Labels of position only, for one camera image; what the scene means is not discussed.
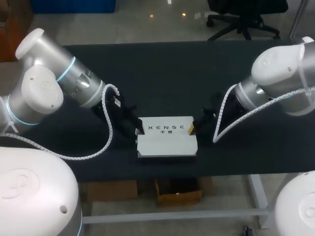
cardboard box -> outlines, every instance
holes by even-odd
[[[215,195],[215,189],[211,177],[201,177],[199,179],[195,179],[195,182],[192,182],[191,179],[192,178],[179,180],[182,181],[182,185],[189,184],[190,187],[189,191],[178,193],[172,192],[172,189],[165,190],[165,185],[168,185],[166,183],[167,180],[155,179],[158,205],[160,207],[192,205],[200,202],[202,196]]]
[[[187,185],[189,190],[178,190]],[[174,207],[196,204],[202,197],[198,181],[189,179],[155,179],[157,203],[160,207]]]
[[[0,62],[15,60],[32,19],[30,0],[0,0]]]
[[[86,187],[87,202],[105,202],[138,197],[136,180],[89,182]]]

tiled floor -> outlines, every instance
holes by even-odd
[[[172,4],[168,4],[168,0],[117,0],[116,12],[113,14],[35,15],[31,29],[41,27],[62,45],[71,45],[206,40],[227,25],[216,22],[211,29],[205,26],[207,15],[213,14],[209,11],[206,0],[171,2]],[[279,28],[282,37],[287,37],[299,2],[289,0],[288,12],[264,16],[265,23]],[[313,25],[307,23],[307,19],[314,18],[313,8],[314,3],[311,1],[307,16],[302,19],[298,31],[301,35],[311,35],[313,32]],[[258,30],[251,30],[251,34],[254,39],[272,36]],[[222,39],[243,38],[232,32]],[[15,62],[0,63],[0,95],[10,93],[17,81],[17,67]],[[284,175],[261,177],[269,199]],[[92,215],[253,207],[246,177],[214,177],[213,180],[217,195],[206,197],[195,206],[157,208],[154,194],[149,194],[133,201],[95,203]],[[239,236],[244,224],[254,227],[256,236],[277,236],[275,230],[260,230],[255,217],[99,224],[88,227],[87,235]]]
[[[209,10],[206,0],[171,2],[117,0],[113,14],[36,15],[31,29],[44,28],[62,45],[69,45],[206,40],[227,26],[216,21],[213,28],[206,27],[208,14],[215,14]],[[280,29],[282,37],[289,35],[299,0],[289,0],[288,4],[289,10],[284,14],[263,16],[267,25]],[[273,36],[255,29],[250,32],[253,39]],[[234,31],[220,39],[243,37]]]

cable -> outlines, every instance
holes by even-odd
[[[221,104],[221,108],[220,108],[220,112],[219,112],[219,116],[218,116],[218,121],[217,121],[217,125],[216,125],[216,129],[215,129],[215,133],[213,135],[213,140],[212,142],[213,143],[216,143],[220,138],[223,137],[223,135],[225,135],[230,129],[232,129],[234,126],[236,126],[237,124],[241,123],[242,121],[246,120],[247,118],[251,117],[252,115],[254,115],[255,113],[259,112],[259,111],[262,111],[264,110],[265,108],[281,101],[281,100],[284,100],[284,99],[287,99],[291,96],[294,96],[294,95],[297,95],[297,94],[300,94],[300,93],[304,93],[306,92],[306,90],[304,88],[300,88],[298,90],[295,90],[295,91],[292,91],[292,92],[288,92],[284,95],[281,95],[257,108],[255,108],[254,110],[246,113],[245,115],[243,115],[242,117],[238,118],[236,121],[234,121],[233,123],[231,123],[227,128],[225,128],[220,134],[218,134],[218,131],[219,131],[219,128],[220,128],[220,124],[221,124],[221,119],[222,119],[222,115],[223,115],[223,110],[224,110],[224,107],[225,107],[225,103],[226,103],[226,100],[227,100],[227,97],[229,96],[229,94],[231,93],[231,91],[234,89],[236,85],[233,85],[231,86],[228,91],[226,92],[224,98],[223,98],[223,101],[222,101],[222,104]],[[315,90],[315,87],[311,87],[310,89],[308,89],[310,91],[314,91]]]
[[[48,152],[50,154],[53,154],[53,155],[55,155],[55,156],[57,156],[57,157],[59,157],[61,159],[64,159],[64,160],[81,161],[81,160],[88,160],[88,159],[94,158],[94,157],[102,154],[103,152],[105,152],[106,149],[109,147],[110,143],[112,142],[112,139],[113,139],[113,127],[112,127],[112,123],[110,122],[110,118],[109,118],[109,115],[108,115],[108,112],[107,112],[107,109],[106,109],[106,100],[105,100],[106,92],[107,92],[108,88],[113,89],[117,96],[120,95],[118,89],[112,84],[107,84],[104,87],[104,89],[103,89],[103,92],[102,92],[102,106],[103,106],[103,111],[104,111],[105,118],[106,118],[106,121],[107,121],[107,124],[108,124],[109,136],[108,136],[108,140],[107,140],[107,143],[105,144],[105,146],[100,151],[98,151],[98,152],[96,152],[96,153],[94,153],[92,155],[82,156],[82,157],[64,156],[64,155],[60,155],[58,153],[55,153],[53,151],[50,151],[47,148],[43,147],[42,145],[39,145],[39,144],[35,143],[32,140],[24,138],[24,137],[16,135],[16,134],[4,133],[4,134],[0,134],[0,137],[9,137],[9,138],[13,138],[13,139],[17,139],[17,140],[23,141],[25,143],[28,143],[28,144],[34,146],[37,149],[40,149],[42,151]]]

silver arm segment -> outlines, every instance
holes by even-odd
[[[266,50],[254,62],[252,75],[240,82],[235,94],[242,106],[251,111],[269,100],[297,89],[297,94],[280,102],[289,115],[302,116],[315,109],[315,42],[280,46]]]
[[[90,108],[101,101],[105,83],[75,56],[52,40],[44,30],[35,29],[27,35],[16,50],[16,58],[22,64],[21,77],[13,92],[4,97],[6,107],[0,109],[0,119],[10,117],[19,132],[33,127],[49,114],[39,112],[30,106],[22,92],[23,80],[33,78],[30,73],[27,78],[25,75],[34,66],[42,66],[52,72],[62,91],[75,99],[81,107]],[[0,120],[0,132],[3,132],[4,126],[6,127],[5,122]]]

black table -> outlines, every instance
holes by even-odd
[[[210,96],[250,75],[255,58],[268,48],[290,41],[214,41],[67,48],[106,83],[116,85],[140,117],[194,116]],[[290,117],[279,107],[233,128],[217,144],[199,145],[193,162],[142,163],[136,145],[119,133],[110,149],[86,161],[67,161],[78,181],[197,177],[306,172],[315,169],[315,113]],[[25,134],[64,155],[83,156],[101,149],[108,128],[94,114],[65,98],[63,106]],[[29,147],[13,139],[2,146]]]

